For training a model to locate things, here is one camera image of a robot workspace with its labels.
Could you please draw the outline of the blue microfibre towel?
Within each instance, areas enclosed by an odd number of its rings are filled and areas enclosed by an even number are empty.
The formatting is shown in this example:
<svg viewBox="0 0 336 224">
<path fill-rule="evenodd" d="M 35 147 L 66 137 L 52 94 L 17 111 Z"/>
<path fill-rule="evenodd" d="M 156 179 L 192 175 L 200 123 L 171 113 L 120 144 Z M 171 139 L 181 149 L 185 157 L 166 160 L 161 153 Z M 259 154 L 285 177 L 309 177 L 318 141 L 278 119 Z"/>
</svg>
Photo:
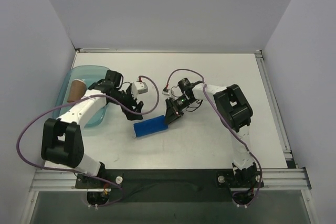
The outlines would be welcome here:
<svg viewBox="0 0 336 224">
<path fill-rule="evenodd" d="M 165 116 L 160 115 L 133 125 L 135 137 L 143 137 L 168 129 L 165 124 Z"/>
</svg>

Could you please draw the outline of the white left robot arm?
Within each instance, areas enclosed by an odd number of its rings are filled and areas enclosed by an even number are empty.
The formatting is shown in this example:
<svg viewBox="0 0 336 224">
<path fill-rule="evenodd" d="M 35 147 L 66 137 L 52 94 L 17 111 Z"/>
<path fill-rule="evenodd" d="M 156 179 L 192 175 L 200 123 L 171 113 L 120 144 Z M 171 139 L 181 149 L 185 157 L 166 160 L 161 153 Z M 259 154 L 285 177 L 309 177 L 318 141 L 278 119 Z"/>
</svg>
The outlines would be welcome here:
<svg viewBox="0 0 336 224">
<path fill-rule="evenodd" d="M 122 112 L 129 121 L 142 119 L 143 102 L 137 97 L 146 93 L 148 86 L 142 81 L 135 81 L 126 90 L 121 90 L 122 81 L 121 73 L 108 70 L 103 79 L 87 88 L 81 102 L 58 118 L 48 119 L 43 128 L 42 159 L 88 174 L 87 182 L 92 187 L 102 187 L 106 183 L 105 165 L 85 154 L 82 130 L 110 102 L 120 102 Z"/>
</svg>

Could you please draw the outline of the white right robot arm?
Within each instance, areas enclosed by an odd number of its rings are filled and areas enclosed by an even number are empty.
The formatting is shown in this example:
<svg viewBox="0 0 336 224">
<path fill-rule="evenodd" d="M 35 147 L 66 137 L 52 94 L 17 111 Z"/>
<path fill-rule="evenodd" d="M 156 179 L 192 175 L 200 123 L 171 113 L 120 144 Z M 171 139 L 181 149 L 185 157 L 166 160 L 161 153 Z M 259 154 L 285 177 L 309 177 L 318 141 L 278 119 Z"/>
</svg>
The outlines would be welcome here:
<svg viewBox="0 0 336 224">
<path fill-rule="evenodd" d="M 182 93 L 178 98 L 165 100 L 164 123 L 169 125 L 181 118 L 191 104 L 207 101 L 219 116 L 223 125 L 231 133 L 233 151 L 233 181 L 239 187 L 257 182 L 260 173 L 257 162 L 251 155 L 249 127 L 253 110 L 236 84 L 227 87 L 207 85 L 203 81 L 191 83 L 188 78 L 178 82 Z"/>
</svg>

